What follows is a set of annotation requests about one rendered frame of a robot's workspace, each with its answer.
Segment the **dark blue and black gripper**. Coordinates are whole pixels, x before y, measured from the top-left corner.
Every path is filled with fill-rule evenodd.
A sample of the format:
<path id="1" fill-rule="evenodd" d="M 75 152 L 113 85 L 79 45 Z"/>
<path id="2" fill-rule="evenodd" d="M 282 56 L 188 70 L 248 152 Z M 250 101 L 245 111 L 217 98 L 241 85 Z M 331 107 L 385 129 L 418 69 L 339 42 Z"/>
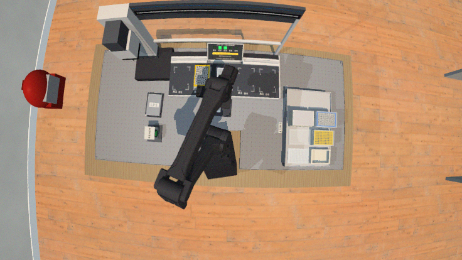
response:
<path id="1" fill-rule="evenodd" d="M 232 94 L 230 94 L 230 97 L 228 99 L 223 101 L 222 106 L 220 108 L 224 108 L 224 109 L 229 109 L 230 108 L 231 96 L 232 96 Z"/>

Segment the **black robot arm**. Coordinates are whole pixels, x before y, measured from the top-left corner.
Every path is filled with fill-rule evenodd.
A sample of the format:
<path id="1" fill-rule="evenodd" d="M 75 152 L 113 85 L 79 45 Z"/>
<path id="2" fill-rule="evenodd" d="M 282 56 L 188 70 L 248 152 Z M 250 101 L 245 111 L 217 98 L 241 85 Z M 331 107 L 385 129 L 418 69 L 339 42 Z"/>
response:
<path id="1" fill-rule="evenodd" d="M 225 65 L 221 75 L 206 79 L 205 86 L 197 85 L 196 97 L 202 98 L 200 107 L 173 164 L 168 170 L 161 168 L 154 182 L 154 189 L 166 202 L 184 210 L 209 161 L 230 159 L 231 132 L 210 124 L 223 101 L 230 97 L 238 72 L 235 67 Z"/>

